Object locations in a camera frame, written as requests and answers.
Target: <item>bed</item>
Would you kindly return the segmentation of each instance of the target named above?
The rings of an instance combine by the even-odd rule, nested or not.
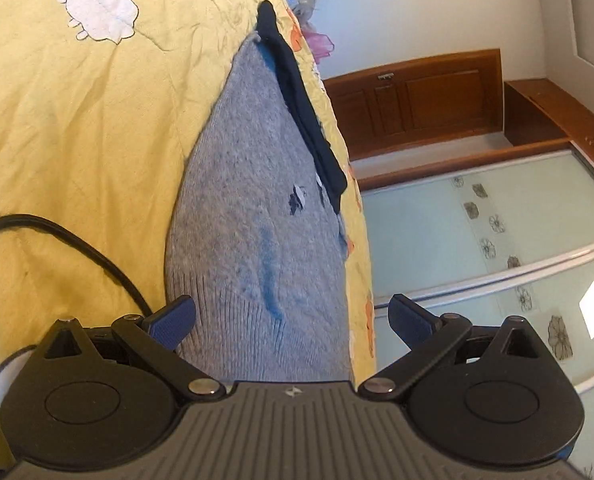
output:
[[[263,0],[0,0],[0,216],[55,221],[165,304],[171,211],[197,137]],[[317,67],[286,0],[269,0],[348,179],[341,213],[354,380],[375,371],[371,268],[359,188]],[[0,364],[56,318],[105,326],[135,306],[49,235],[0,234]],[[0,434],[0,467],[10,455]]]

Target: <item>wooden shelf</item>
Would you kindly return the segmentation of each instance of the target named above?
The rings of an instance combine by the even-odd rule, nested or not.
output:
[[[520,142],[555,135],[567,136],[594,162],[594,114],[548,79],[506,82],[506,137]]]

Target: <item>metal screw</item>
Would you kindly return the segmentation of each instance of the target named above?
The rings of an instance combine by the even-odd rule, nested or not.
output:
[[[363,383],[363,387],[373,394],[389,394],[395,389],[395,381],[387,377],[373,377]]]
[[[219,384],[215,379],[205,377],[188,383],[188,389],[196,395],[213,395],[219,391]]]

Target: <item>pink fabric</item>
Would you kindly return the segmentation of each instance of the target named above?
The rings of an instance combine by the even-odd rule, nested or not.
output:
[[[315,63],[325,58],[330,57],[330,53],[335,49],[335,44],[330,41],[330,38],[325,34],[319,34],[318,32],[310,32],[308,30],[302,30],[301,32],[306,39],[306,43],[315,58]]]

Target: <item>gray sweater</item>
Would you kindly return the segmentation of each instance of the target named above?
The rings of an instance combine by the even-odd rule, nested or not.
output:
[[[179,350],[227,383],[347,380],[343,224],[262,48],[242,44],[184,171],[165,272],[197,322]]]

